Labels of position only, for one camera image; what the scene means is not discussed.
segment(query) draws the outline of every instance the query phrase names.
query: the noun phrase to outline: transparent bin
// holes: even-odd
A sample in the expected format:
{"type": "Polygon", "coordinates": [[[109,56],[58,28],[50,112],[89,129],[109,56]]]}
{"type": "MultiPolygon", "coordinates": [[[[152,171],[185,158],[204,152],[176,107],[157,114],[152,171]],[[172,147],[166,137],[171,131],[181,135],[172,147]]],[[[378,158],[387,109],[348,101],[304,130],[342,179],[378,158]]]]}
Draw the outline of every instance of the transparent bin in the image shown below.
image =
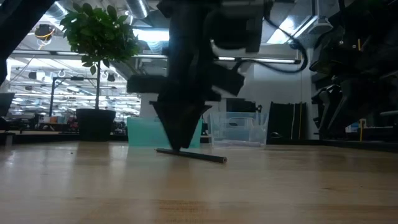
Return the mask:
{"type": "MultiPolygon", "coordinates": [[[[201,124],[199,120],[190,148],[200,147],[201,124]]],[[[129,146],[171,148],[159,118],[128,118],[127,131],[129,146]]]]}
{"type": "Polygon", "coordinates": [[[268,114],[212,113],[210,123],[213,146],[264,147],[267,143],[268,114]]]}

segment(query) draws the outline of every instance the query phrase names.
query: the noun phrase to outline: black plant pot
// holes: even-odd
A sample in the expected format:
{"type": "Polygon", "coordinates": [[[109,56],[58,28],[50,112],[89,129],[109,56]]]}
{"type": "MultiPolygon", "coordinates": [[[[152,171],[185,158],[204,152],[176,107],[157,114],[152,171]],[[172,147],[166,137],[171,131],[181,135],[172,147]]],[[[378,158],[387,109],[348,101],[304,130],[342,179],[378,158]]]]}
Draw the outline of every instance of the black plant pot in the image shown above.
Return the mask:
{"type": "Polygon", "coordinates": [[[77,109],[80,140],[109,141],[115,111],[96,109],[77,109]]]}

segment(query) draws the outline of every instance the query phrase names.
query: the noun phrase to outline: teal box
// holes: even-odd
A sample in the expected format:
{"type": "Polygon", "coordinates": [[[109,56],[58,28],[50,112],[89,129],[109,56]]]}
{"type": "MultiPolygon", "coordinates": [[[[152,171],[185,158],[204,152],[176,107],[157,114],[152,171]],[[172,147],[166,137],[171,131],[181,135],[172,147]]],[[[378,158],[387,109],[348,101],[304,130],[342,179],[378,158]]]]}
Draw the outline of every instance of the teal box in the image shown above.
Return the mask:
{"type": "MultiPolygon", "coordinates": [[[[200,119],[190,148],[200,147],[201,124],[202,120],[200,119]]],[[[128,118],[127,131],[129,146],[171,148],[159,118],[128,118]]]]}

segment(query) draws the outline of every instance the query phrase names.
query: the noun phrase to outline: wooden table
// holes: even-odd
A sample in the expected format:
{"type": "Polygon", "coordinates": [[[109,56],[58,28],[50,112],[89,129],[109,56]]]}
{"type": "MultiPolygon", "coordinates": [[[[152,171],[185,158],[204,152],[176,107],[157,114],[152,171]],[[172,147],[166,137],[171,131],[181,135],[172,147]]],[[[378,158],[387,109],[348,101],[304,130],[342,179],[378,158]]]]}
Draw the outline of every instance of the wooden table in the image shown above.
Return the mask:
{"type": "Polygon", "coordinates": [[[0,150],[1,223],[397,223],[398,154],[224,148],[226,165],[126,143],[0,150]]]}

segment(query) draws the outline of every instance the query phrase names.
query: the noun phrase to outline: potted plant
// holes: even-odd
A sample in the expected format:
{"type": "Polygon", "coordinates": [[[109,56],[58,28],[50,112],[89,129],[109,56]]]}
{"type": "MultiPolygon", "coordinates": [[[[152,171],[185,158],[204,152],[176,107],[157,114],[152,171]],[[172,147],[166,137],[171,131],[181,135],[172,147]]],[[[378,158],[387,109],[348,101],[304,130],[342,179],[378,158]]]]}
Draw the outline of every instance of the potted plant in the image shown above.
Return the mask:
{"type": "Polygon", "coordinates": [[[64,26],[64,38],[68,39],[70,50],[84,54],[81,62],[90,68],[92,75],[97,73],[95,109],[77,109],[80,138],[84,141],[107,141],[111,132],[115,111],[100,110],[101,62],[109,68],[109,61],[125,63],[139,52],[138,39],[132,26],[125,24],[127,16],[119,16],[114,7],[106,11],[84,3],[82,7],[73,4],[75,11],[60,22],[64,26]]]}

